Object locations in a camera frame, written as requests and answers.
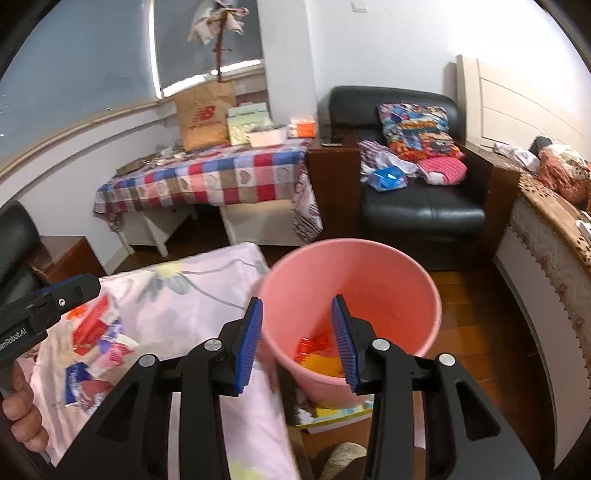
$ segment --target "pink bucket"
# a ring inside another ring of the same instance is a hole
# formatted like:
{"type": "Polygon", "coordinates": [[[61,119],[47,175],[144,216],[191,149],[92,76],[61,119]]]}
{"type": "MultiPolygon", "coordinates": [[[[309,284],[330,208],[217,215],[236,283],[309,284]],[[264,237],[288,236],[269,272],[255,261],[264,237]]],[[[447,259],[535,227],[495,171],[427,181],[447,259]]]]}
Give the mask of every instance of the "pink bucket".
{"type": "Polygon", "coordinates": [[[262,334],[277,361],[318,405],[360,403],[344,378],[312,372],[294,361],[302,337],[332,334],[332,298],[343,294],[352,316],[406,353],[425,355],[441,327],[441,300],[429,274],[408,255],[368,240],[340,238],[300,248],[265,278],[262,334]]]}

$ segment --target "pink bedsheet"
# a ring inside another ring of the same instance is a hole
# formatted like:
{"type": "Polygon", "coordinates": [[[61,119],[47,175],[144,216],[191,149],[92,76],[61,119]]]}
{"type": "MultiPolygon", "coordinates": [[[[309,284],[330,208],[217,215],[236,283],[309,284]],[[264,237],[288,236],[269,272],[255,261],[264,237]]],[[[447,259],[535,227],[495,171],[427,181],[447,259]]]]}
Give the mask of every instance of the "pink bedsheet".
{"type": "MultiPolygon", "coordinates": [[[[267,271],[258,247],[240,244],[106,277],[101,285],[118,301],[125,334],[141,345],[151,345],[154,353],[166,359],[185,355],[199,343],[216,337],[226,322],[241,318],[267,271]]],[[[70,335],[66,320],[50,329],[31,377],[35,404],[50,434],[47,451],[54,464],[89,418],[82,411],[63,406],[64,366],[71,363],[70,335]]],[[[268,371],[260,360],[255,361],[250,384],[240,397],[221,398],[230,472],[233,480],[297,480],[281,399],[271,388],[268,371]]],[[[177,394],[170,423],[170,479],[179,478],[179,406],[177,394]]]]}

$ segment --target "red package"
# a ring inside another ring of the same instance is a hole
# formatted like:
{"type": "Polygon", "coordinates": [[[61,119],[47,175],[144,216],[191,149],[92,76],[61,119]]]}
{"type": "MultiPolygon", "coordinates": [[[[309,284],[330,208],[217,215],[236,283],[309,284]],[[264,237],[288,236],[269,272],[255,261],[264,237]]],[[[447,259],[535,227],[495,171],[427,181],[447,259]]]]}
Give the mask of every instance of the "red package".
{"type": "Polygon", "coordinates": [[[105,380],[84,380],[77,401],[84,411],[93,414],[111,390],[113,385],[105,380]]]}
{"type": "Polygon", "coordinates": [[[99,297],[86,318],[74,330],[72,351],[81,356],[86,355],[118,316],[117,309],[109,305],[109,297],[99,297]]]}
{"type": "Polygon", "coordinates": [[[322,353],[327,350],[329,343],[329,338],[326,335],[320,335],[312,339],[302,337],[295,348],[294,359],[301,364],[308,355],[322,353]]]}

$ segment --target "brown paper bag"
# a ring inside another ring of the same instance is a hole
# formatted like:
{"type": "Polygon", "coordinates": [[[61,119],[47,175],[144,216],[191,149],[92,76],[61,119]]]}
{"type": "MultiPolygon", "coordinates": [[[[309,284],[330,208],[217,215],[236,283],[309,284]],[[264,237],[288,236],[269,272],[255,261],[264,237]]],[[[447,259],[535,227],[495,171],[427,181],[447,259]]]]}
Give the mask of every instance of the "brown paper bag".
{"type": "Polygon", "coordinates": [[[233,82],[197,85],[176,94],[174,103],[186,151],[230,142],[226,116],[236,106],[233,82]]]}

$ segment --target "hand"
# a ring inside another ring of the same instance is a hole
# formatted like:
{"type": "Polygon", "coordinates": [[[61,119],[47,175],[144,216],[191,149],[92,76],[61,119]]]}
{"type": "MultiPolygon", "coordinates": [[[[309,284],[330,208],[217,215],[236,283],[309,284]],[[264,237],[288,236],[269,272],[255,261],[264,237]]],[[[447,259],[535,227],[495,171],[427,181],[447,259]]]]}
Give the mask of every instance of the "hand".
{"type": "Polygon", "coordinates": [[[11,383],[15,392],[2,402],[2,409],[8,420],[15,422],[12,434],[30,451],[42,452],[47,448],[49,435],[41,426],[41,413],[33,405],[33,389],[18,362],[12,364],[11,383]]]}

